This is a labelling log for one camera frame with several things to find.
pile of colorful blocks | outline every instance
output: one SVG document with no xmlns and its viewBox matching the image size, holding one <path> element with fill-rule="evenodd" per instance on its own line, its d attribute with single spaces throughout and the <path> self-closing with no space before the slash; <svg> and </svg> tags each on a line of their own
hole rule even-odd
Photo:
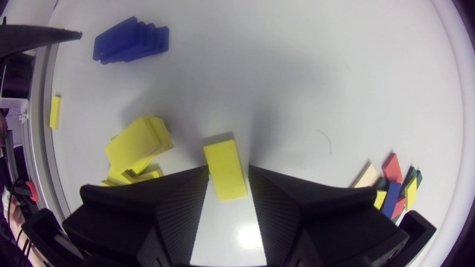
<svg viewBox="0 0 475 267">
<path fill-rule="evenodd" d="M 369 162 L 352 187 L 373 186 L 377 190 L 374 207 L 381 210 L 393 222 L 396 222 L 404 208 L 410 210 L 416 200 L 422 174 L 419 170 L 416 171 L 414 167 L 410 167 L 403 181 L 398 157 L 395 153 L 389 155 L 382 166 L 382 171 L 384 177 L 380 177 L 376 168 Z"/>
<path fill-rule="evenodd" d="M 132 184 L 162 176 L 160 169 L 142 173 L 152 159 L 173 148 L 163 120 L 152 115 L 140 116 L 127 126 L 104 151 L 110 167 L 103 186 Z"/>
<path fill-rule="evenodd" d="M 101 64 L 130 62 L 168 51 L 168 27 L 128 18 L 95 38 L 93 59 Z"/>
</svg>

black cable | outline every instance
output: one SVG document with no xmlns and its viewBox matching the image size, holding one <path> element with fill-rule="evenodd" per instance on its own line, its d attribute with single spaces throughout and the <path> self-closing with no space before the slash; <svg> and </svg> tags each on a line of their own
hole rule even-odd
<svg viewBox="0 0 475 267">
<path fill-rule="evenodd" d="M 8 215 L 7 215 L 7 222 L 8 222 L 8 238 L 11 240 L 13 238 L 13 233 L 11 232 L 11 228 L 10 228 L 10 206 L 11 206 L 11 198 L 13 197 L 13 191 L 15 189 L 15 187 L 18 185 L 18 182 L 20 182 L 20 177 L 25 173 L 25 171 L 23 171 L 19 176 L 18 178 L 15 180 L 15 182 L 13 183 L 13 185 L 11 186 L 10 188 L 10 197 L 9 197 L 9 200 L 8 200 Z"/>
<path fill-rule="evenodd" d="M 17 242 L 15 242 L 15 245 L 18 246 L 18 241 L 20 240 L 21 233 L 23 233 L 23 229 L 20 230 L 20 233 L 17 235 Z"/>
<path fill-rule="evenodd" d="M 31 242 L 30 242 L 30 244 L 28 245 L 28 250 L 27 250 L 26 257 L 25 257 L 27 260 L 25 261 L 25 265 L 26 265 L 27 262 L 28 262 L 28 256 L 29 256 L 29 250 L 30 250 L 30 248 L 31 248 Z"/>
<path fill-rule="evenodd" d="M 25 245 L 23 246 L 23 250 L 21 251 L 21 259 L 20 259 L 20 264 L 19 264 L 19 267 L 21 267 L 23 265 L 23 261 L 25 259 L 25 252 L 26 252 L 26 248 L 27 248 L 27 245 L 31 246 L 31 242 L 29 242 L 29 239 L 27 239 L 25 241 Z"/>
<path fill-rule="evenodd" d="M 25 255 L 25 252 L 27 251 L 28 242 L 29 242 L 29 239 L 27 238 L 27 240 L 25 240 L 25 244 L 23 245 L 23 249 L 21 250 L 23 255 Z"/>
</svg>

yellow foam block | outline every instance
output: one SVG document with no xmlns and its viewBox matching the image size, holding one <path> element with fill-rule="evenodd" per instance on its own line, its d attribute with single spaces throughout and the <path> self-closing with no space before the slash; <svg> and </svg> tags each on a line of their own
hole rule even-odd
<svg viewBox="0 0 475 267">
<path fill-rule="evenodd" d="M 99 185 L 100 186 L 116 186 L 115 183 L 111 182 L 111 181 L 107 181 L 107 180 L 102 180 L 99 182 Z"/>
<path fill-rule="evenodd" d="M 117 171 L 116 168 L 113 166 L 109 167 L 109 172 L 107 174 L 107 181 L 115 183 L 117 185 L 122 185 L 122 184 L 132 184 L 135 182 L 135 180 L 130 177 L 127 173 L 123 172 L 120 173 Z"/>
<path fill-rule="evenodd" d="M 168 142 L 166 140 L 165 133 L 160 127 L 158 118 L 155 118 L 152 115 L 147 115 L 147 119 L 149 120 L 150 126 L 152 127 L 153 132 L 155 133 L 155 136 L 157 136 L 161 144 L 161 146 L 157 150 L 155 150 L 153 154 L 158 155 L 167 151 L 169 149 Z"/>
<path fill-rule="evenodd" d="M 149 156 L 149 157 L 146 157 L 144 159 L 141 159 L 141 160 L 137 161 L 132 166 L 132 168 L 130 170 L 135 175 L 140 175 L 143 172 L 143 170 L 145 170 L 145 168 L 147 168 L 148 165 L 150 165 L 150 162 L 153 160 L 154 157 L 155 157 L 155 155 L 152 155 L 152 156 Z"/>
<path fill-rule="evenodd" d="M 54 95 L 51 99 L 51 113 L 49 115 L 49 127 L 58 129 L 59 108 L 61 106 L 61 97 Z"/>
<path fill-rule="evenodd" d="M 166 137 L 166 141 L 168 143 L 168 149 L 172 149 L 174 146 L 173 146 L 173 143 L 171 142 L 171 139 L 170 139 L 170 133 L 168 132 L 167 128 L 165 127 L 165 123 L 163 122 L 163 120 L 161 118 L 157 118 L 160 123 L 159 123 L 159 126 L 161 128 L 161 130 L 165 133 L 165 137 Z"/>
<path fill-rule="evenodd" d="M 154 178 L 159 178 L 159 177 L 162 177 L 162 176 L 163 176 L 162 171 L 160 169 L 157 169 L 157 170 L 154 170 L 152 172 L 147 172 L 147 173 L 144 173 L 142 175 L 133 177 L 133 179 L 136 182 L 139 182 L 139 181 L 146 181 L 146 180 L 150 180 L 150 179 L 154 179 Z"/>
<path fill-rule="evenodd" d="M 413 176 L 407 186 L 404 188 L 406 195 L 406 210 L 409 210 L 416 201 L 417 196 L 417 177 Z"/>
<path fill-rule="evenodd" d="M 386 198 L 387 192 L 384 190 L 376 190 L 376 199 L 374 201 L 374 207 L 377 209 L 381 209 L 383 205 L 384 199 Z"/>
<path fill-rule="evenodd" d="M 148 119 L 140 116 L 107 144 L 104 151 L 110 164 L 122 173 L 150 156 L 160 145 Z"/>
<path fill-rule="evenodd" d="M 247 196 L 234 140 L 207 145 L 203 149 L 218 200 Z"/>
<path fill-rule="evenodd" d="M 159 138 L 160 142 L 162 144 L 165 144 L 165 150 L 169 150 L 173 148 L 173 143 L 171 142 L 170 139 L 170 133 L 168 132 L 167 128 L 165 127 L 165 123 L 161 118 L 158 117 L 153 117 L 151 115 L 148 115 L 150 123 L 152 127 L 154 128 L 157 137 Z"/>
<path fill-rule="evenodd" d="M 358 188 L 373 186 L 378 177 L 378 171 L 376 170 L 376 168 L 374 168 L 374 165 L 369 162 L 368 164 L 366 164 L 363 171 L 361 171 L 361 173 L 358 175 L 351 187 Z"/>
</svg>

dark green foam block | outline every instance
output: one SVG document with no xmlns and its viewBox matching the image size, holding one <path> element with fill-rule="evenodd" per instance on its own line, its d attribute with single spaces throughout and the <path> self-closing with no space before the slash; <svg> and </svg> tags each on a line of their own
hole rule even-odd
<svg viewBox="0 0 475 267">
<path fill-rule="evenodd" d="M 404 179 L 404 181 L 402 182 L 402 185 L 401 185 L 401 191 L 399 191 L 399 196 L 405 196 L 406 193 L 404 192 L 404 190 L 406 189 L 406 186 L 408 185 L 408 183 L 411 181 L 411 178 L 416 176 L 417 177 L 418 173 L 416 171 L 416 169 L 412 166 L 409 167 L 409 171 L 406 175 L 406 178 Z"/>
<path fill-rule="evenodd" d="M 391 221 L 392 221 L 394 224 L 396 224 L 396 223 L 398 222 L 398 220 L 399 220 L 399 217 L 401 217 L 401 215 L 402 215 L 402 213 L 399 214 L 398 216 L 392 218 Z"/>
<path fill-rule="evenodd" d="M 420 182 L 422 182 L 422 174 L 420 171 L 417 171 L 417 189 L 419 189 Z"/>
<path fill-rule="evenodd" d="M 386 190 L 386 179 L 384 177 L 379 177 L 374 183 L 373 188 L 376 190 Z"/>
</svg>

person's hand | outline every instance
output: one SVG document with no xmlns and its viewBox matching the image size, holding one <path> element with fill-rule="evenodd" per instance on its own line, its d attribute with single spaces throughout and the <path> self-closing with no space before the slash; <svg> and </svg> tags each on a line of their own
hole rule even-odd
<svg viewBox="0 0 475 267">
<path fill-rule="evenodd" d="M 5 139 L 7 138 L 8 125 L 7 120 L 2 112 L 0 112 L 0 147 L 5 146 Z"/>
</svg>

